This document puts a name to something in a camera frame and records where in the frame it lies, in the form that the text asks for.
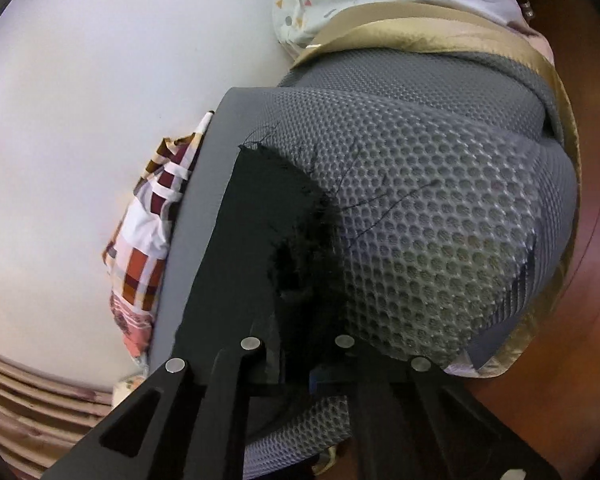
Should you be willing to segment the black pants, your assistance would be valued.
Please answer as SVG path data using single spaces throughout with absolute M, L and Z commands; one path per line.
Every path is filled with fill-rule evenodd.
M 242 148 L 173 355 L 205 384 L 220 351 L 258 337 L 273 382 L 306 382 L 343 326 L 336 226 L 330 197 L 307 174 L 272 148 Z

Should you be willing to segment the grey mesh mattress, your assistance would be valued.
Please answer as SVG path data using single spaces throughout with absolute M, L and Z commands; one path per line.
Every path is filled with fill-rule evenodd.
M 185 473 L 554 469 L 460 385 L 558 279 L 578 177 L 557 93 L 496 54 L 327 53 L 227 92 L 175 221 L 154 359 L 183 359 Z

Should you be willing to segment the floral orange white pillow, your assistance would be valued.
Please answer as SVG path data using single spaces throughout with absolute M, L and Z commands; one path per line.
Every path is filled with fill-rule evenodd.
M 130 396 L 144 381 L 145 375 L 134 375 L 120 380 L 112 388 L 111 407 L 116 408 Z

